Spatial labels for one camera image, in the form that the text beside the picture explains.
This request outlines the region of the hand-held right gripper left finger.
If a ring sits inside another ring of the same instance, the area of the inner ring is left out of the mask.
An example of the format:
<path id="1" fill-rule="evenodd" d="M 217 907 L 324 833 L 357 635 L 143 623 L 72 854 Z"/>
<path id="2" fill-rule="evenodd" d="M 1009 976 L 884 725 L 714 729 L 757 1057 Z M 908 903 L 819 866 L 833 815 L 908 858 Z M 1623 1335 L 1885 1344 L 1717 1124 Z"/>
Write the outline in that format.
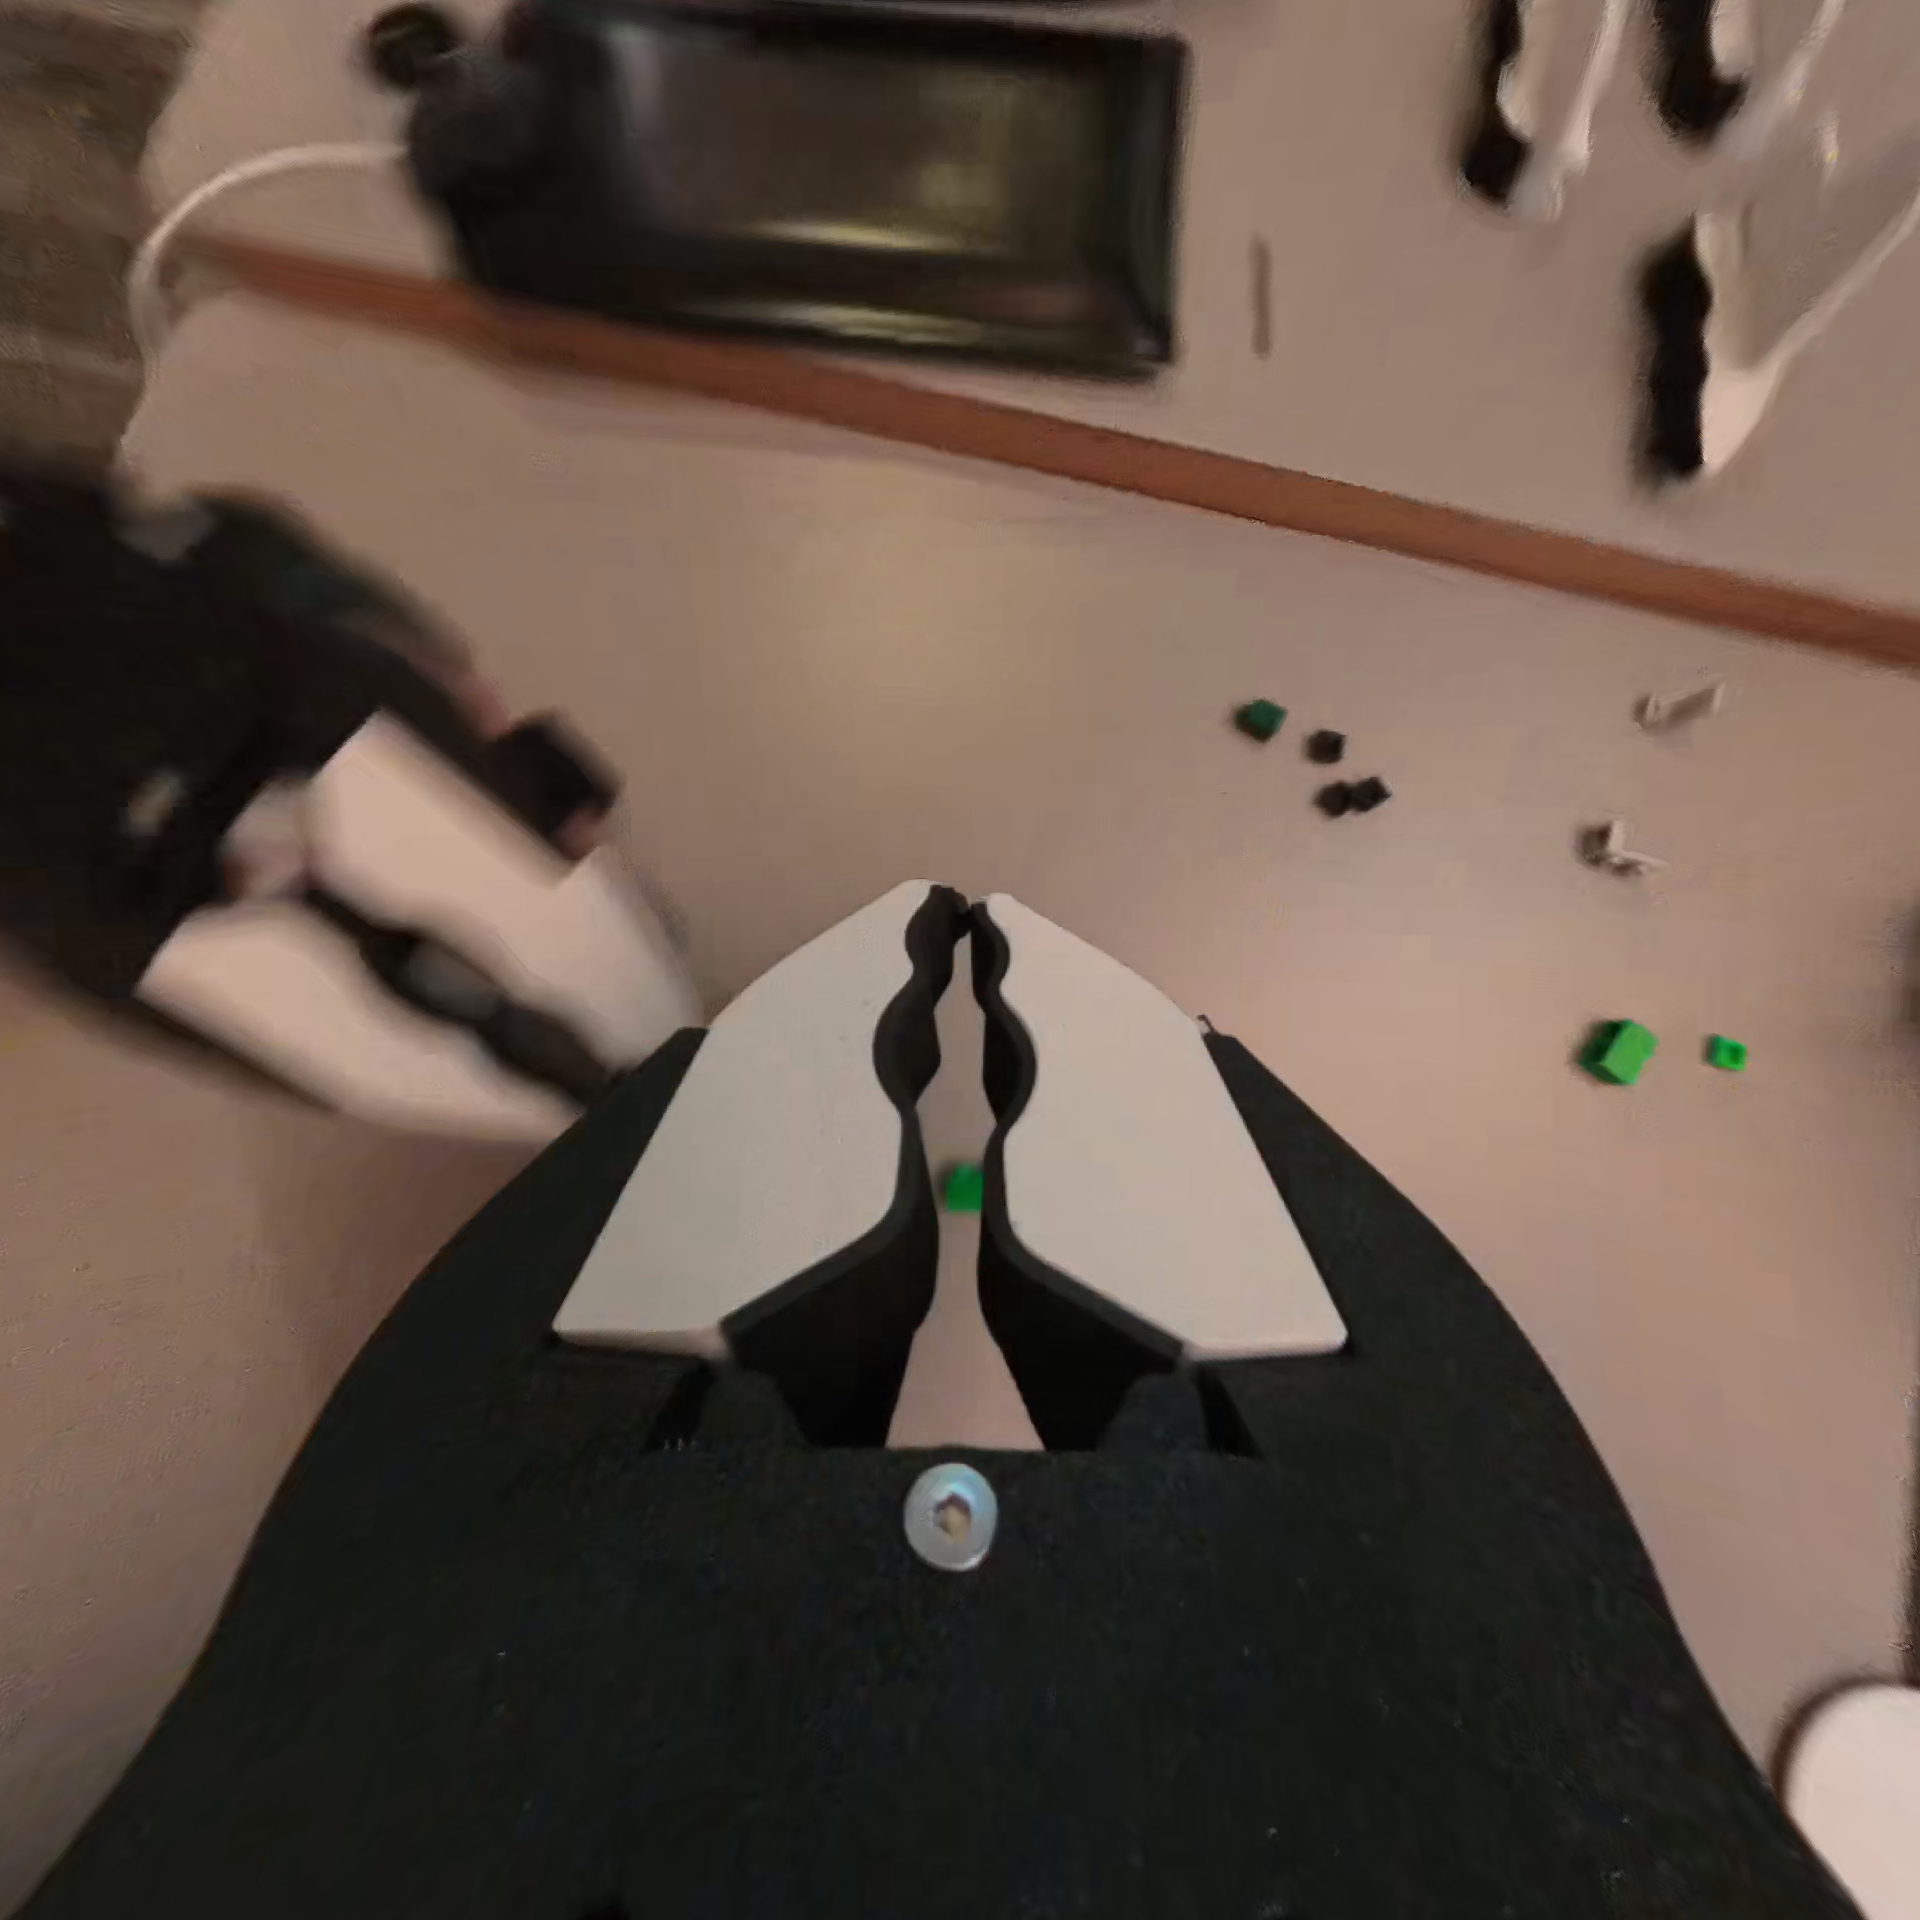
<path id="1" fill-rule="evenodd" d="M 881 1447 L 932 1314 L 920 1094 L 964 894 L 900 881 L 696 1042 L 552 1335 L 592 1363 L 749 1373 L 812 1447 Z"/>

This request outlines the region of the pale fin-shaped grip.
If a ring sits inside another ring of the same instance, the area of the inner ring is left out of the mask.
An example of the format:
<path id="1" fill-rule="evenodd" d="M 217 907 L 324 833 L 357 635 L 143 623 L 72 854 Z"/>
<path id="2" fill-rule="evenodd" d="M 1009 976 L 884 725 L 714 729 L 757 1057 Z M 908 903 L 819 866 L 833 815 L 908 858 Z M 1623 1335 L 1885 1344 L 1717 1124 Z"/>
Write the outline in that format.
<path id="1" fill-rule="evenodd" d="M 1653 491 L 1722 473 L 1761 435 L 1793 367 L 1918 228 L 1918 183 L 1854 183 L 1804 207 L 1712 207 L 1640 274 L 1640 443 Z"/>
<path id="2" fill-rule="evenodd" d="M 1592 156 L 1620 57 L 1615 3 L 1475 3 L 1475 61 L 1457 174 L 1497 212 L 1545 228 Z"/>

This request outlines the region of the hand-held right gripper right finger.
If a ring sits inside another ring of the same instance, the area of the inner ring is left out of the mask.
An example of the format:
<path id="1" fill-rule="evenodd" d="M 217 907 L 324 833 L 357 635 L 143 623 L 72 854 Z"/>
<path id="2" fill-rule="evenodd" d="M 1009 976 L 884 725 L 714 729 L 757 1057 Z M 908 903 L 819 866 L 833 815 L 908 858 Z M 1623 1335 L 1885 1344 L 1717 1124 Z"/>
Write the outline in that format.
<path id="1" fill-rule="evenodd" d="M 977 1298 L 1040 1445 L 1099 1445 L 1142 1377 L 1348 1346 L 1197 1016 L 1013 894 L 974 904 L 974 990 Z"/>

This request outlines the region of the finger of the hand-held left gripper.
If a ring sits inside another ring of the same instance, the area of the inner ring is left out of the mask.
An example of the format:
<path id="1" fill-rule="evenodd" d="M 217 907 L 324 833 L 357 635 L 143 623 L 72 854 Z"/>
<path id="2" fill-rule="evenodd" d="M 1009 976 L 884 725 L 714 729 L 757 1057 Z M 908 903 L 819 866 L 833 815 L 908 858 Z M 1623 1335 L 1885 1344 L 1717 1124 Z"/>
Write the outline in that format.
<path id="1" fill-rule="evenodd" d="M 708 1018 L 622 854 L 554 854 L 394 720 L 368 720 L 311 778 L 305 851 L 334 897 L 454 952 L 604 1068 Z"/>
<path id="2" fill-rule="evenodd" d="M 552 1144 L 604 1094 L 599 1006 L 554 956 L 574 955 L 457 904 L 218 904 L 131 997 L 334 1114 Z"/>

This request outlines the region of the white book stand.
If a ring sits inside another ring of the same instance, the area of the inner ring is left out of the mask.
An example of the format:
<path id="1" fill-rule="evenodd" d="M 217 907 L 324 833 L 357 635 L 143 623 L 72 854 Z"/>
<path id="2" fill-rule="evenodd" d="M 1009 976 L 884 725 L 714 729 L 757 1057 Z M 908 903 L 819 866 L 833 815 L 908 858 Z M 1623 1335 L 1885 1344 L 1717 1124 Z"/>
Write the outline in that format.
<path id="1" fill-rule="evenodd" d="M 1781 1796 L 1862 1916 L 1918 1916 L 1918 1686 L 1858 1679 L 1809 1703 Z"/>

